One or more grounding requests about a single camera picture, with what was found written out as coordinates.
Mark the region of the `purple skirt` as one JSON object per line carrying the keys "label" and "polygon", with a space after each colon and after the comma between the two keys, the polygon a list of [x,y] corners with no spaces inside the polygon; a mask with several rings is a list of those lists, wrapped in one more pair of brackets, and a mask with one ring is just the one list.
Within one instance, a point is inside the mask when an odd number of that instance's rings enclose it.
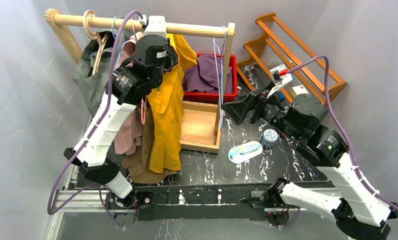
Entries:
{"label": "purple skirt", "polygon": [[184,92],[218,93],[221,76],[221,57],[211,54],[197,56],[197,65],[184,71],[182,88]]}

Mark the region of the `light blue wire hanger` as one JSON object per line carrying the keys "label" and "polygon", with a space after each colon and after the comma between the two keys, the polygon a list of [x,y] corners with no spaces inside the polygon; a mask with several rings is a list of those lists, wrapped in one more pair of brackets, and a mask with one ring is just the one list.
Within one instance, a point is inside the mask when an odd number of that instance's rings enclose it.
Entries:
{"label": "light blue wire hanger", "polygon": [[224,57],[222,55],[225,43],[227,40],[227,28],[226,26],[222,26],[224,29],[224,37],[222,41],[221,47],[216,43],[216,39],[213,38],[213,53],[214,53],[214,63],[215,69],[217,73],[217,82],[218,82],[218,129],[223,131],[223,119],[224,111],[221,109],[221,105],[224,102],[224,93],[223,93],[223,66],[224,66]]}

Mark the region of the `yellow pleated skirt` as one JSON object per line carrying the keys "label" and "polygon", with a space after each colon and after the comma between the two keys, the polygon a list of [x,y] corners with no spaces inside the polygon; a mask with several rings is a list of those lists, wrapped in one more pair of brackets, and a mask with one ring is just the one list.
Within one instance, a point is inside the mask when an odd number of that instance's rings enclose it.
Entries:
{"label": "yellow pleated skirt", "polygon": [[184,117],[182,87],[185,70],[197,65],[197,53],[180,34],[169,34],[178,64],[163,75],[160,87],[147,96],[154,120],[154,143],[149,169],[155,173],[181,170],[180,137]]}

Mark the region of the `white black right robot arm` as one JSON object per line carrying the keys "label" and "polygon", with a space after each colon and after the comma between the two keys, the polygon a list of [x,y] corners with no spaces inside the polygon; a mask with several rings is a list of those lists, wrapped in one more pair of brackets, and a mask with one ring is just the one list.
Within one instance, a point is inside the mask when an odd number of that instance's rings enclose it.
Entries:
{"label": "white black right robot arm", "polygon": [[243,95],[240,100],[222,104],[222,109],[240,125],[249,111],[251,122],[264,120],[291,140],[296,151],[309,161],[340,192],[329,196],[279,178],[258,200],[272,207],[293,205],[330,220],[355,240],[385,240],[391,228],[388,220],[398,217],[398,204],[378,199],[362,176],[356,175],[347,143],[333,129],[322,124],[328,109],[308,93],[297,95],[288,108],[264,90]]}

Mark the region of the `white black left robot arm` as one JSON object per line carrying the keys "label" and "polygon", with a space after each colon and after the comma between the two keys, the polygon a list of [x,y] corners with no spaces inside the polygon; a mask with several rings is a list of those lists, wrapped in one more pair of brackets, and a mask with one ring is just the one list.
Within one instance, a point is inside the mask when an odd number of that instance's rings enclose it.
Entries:
{"label": "white black left robot arm", "polygon": [[142,98],[159,87],[164,74],[178,64],[170,39],[148,34],[135,44],[132,55],[112,71],[111,86],[105,87],[99,109],[83,139],[67,148],[64,156],[79,167],[87,180],[106,186],[117,202],[131,208],[137,202],[136,190],[108,159],[109,148],[126,118]]}

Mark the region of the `wooden clothes hanger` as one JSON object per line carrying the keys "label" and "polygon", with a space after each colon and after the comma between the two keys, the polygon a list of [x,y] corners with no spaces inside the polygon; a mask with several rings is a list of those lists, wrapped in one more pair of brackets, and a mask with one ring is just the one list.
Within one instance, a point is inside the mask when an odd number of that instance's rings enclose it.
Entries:
{"label": "wooden clothes hanger", "polygon": [[96,72],[99,70],[99,66],[101,63],[101,57],[104,52],[107,40],[109,38],[109,35],[107,33],[104,35],[104,37],[101,37],[98,31],[92,32],[90,30],[89,20],[90,20],[90,18],[95,17],[95,16],[96,16],[96,14],[93,10],[86,10],[83,14],[83,22],[82,22],[83,29],[84,29],[86,35],[91,40],[96,40],[96,42],[98,44],[98,50],[97,50],[94,65],[92,68],[92,75],[95,75]]}

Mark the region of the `blue patterned round tin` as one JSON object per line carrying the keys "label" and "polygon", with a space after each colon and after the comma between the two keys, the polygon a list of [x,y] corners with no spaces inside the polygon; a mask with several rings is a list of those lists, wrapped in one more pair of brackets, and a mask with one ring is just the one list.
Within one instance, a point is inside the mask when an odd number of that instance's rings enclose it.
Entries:
{"label": "blue patterned round tin", "polygon": [[274,146],[274,144],[277,142],[279,138],[279,134],[276,130],[274,129],[266,129],[260,137],[260,144],[262,145],[263,148],[269,149]]}

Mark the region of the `red plastic bin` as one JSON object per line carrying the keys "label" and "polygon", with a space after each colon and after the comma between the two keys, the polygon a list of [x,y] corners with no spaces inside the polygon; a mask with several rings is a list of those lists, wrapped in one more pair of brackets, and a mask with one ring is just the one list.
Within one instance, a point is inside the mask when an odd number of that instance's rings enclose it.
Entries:
{"label": "red plastic bin", "polygon": [[[213,55],[198,53],[196,56],[200,55]],[[235,55],[231,55],[229,58],[228,72],[227,72],[227,83],[225,85],[223,101],[232,102],[234,98],[238,95],[238,76],[237,76],[237,59]],[[218,93],[203,93],[203,92],[184,92],[183,99],[185,101],[205,101],[205,102],[215,102],[218,101]]]}

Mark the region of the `white blister pack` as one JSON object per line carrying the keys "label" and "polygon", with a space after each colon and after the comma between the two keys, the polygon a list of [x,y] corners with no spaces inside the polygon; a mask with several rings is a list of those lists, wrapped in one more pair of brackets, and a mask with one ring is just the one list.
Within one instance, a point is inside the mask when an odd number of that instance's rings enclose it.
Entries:
{"label": "white blister pack", "polygon": [[232,147],[228,151],[228,159],[233,164],[244,163],[263,152],[263,146],[258,141],[249,141]]}

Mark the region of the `wooden clothes rack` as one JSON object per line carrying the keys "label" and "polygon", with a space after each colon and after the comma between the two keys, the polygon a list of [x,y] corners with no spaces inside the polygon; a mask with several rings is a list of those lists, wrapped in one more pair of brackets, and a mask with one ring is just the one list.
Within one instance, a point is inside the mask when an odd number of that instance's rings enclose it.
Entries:
{"label": "wooden clothes rack", "polygon": [[[82,15],[61,14],[57,9],[49,8],[45,12],[45,20],[53,30],[69,56],[75,63],[81,59],[82,50],[71,33],[69,27],[83,27]],[[111,28],[113,18],[91,17],[89,27]],[[114,28],[123,26],[124,30],[132,30],[134,23],[135,30],[143,30],[139,20],[129,19],[123,24],[122,19],[116,19]],[[235,24],[228,24],[227,37],[224,46],[223,74],[226,75],[229,67],[229,59],[232,53],[233,38],[235,35]],[[222,26],[195,25],[183,23],[166,23],[168,34],[179,34],[195,37],[224,38]],[[183,101],[185,115],[181,123],[181,148],[192,151],[202,151],[217,154],[221,144],[222,131],[219,130],[219,106],[216,104]]]}

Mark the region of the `orange wooden shoe rack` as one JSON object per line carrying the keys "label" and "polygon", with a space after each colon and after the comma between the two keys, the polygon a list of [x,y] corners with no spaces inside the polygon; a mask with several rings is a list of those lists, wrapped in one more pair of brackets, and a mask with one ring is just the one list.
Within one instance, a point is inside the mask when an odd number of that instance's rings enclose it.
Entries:
{"label": "orange wooden shoe rack", "polygon": [[[262,34],[243,44],[249,58],[237,63],[237,72],[251,90],[263,89],[273,79],[270,70],[284,65],[291,69],[317,56],[275,13],[261,15],[255,23],[262,29]],[[333,101],[347,86],[347,82],[327,67],[324,59],[295,71],[292,81],[280,92],[288,102],[293,101],[293,88],[303,86],[306,91],[326,104],[326,93]]]}

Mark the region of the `grey garment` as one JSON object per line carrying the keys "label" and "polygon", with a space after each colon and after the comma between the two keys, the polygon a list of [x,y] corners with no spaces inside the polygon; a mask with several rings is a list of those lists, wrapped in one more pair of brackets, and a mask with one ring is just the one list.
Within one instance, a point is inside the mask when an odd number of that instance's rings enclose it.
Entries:
{"label": "grey garment", "polygon": [[135,105],[118,104],[115,96],[108,97],[107,87],[114,37],[111,31],[101,31],[103,38],[108,34],[100,66],[92,75],[99,45],[91,40],[84,48],[81,59],[72,74],[72,80],[82,93],[92,120],[80,142],[73,148],[77,158],[88,167],[97,167],[105,163],[109,150],[114,151],[113,142],[125,119],[136,108]]}

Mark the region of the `pink garment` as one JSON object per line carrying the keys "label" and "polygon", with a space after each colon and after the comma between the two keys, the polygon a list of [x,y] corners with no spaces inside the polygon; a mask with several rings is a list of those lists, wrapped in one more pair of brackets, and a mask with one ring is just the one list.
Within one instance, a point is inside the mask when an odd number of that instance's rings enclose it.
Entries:
{"label": "pink garment", "polygon": [[[136,48],[136,43],[144,36],[140,31],[132,35],[122,46],[117,66],[120,67],[123,60],[131,57]],[[141,111],[138,106],[135,107],[128,117],[124,120],[119,131],[114,138],[114,148],[116,154],[131,155],[136,148],[142,144],[143,124],[141,120]]]}

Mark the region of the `brown garment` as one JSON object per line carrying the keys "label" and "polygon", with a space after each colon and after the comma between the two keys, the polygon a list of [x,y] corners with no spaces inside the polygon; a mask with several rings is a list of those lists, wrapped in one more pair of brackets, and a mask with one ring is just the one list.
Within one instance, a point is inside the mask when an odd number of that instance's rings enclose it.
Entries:
{"label": "brown garment", "polygon": [[150,108],[145,112],[145,123],[142,126],[141,146],[134,153],[127,155],[122,161],[122,166],[128,170],[131,180],[136,184],[158,184],[166,177],[177,172],[164,169],[162,173],[150,170],[151,152],[155,140],[155,123]]}

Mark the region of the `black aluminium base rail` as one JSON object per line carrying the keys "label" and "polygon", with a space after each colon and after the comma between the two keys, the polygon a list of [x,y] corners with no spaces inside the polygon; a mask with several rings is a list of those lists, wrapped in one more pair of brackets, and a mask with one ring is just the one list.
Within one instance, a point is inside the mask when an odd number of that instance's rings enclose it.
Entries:
{"label": "black aluminium base rail", "polygon": [[281,207],[267,203],[250,203],[248,198],[262,199],[268,183],[229,185],[137,186],[138,202],[129,208],[116,203],[108,190],[97,186],[89,189],[57,190],[53,210],[63,205],[51,218],[45,239],[58,239],[65,213],[104,213],[111,217],[131,214],[136,221],[163,219],[249,219],[261,221],[268,212],[281,212]]}

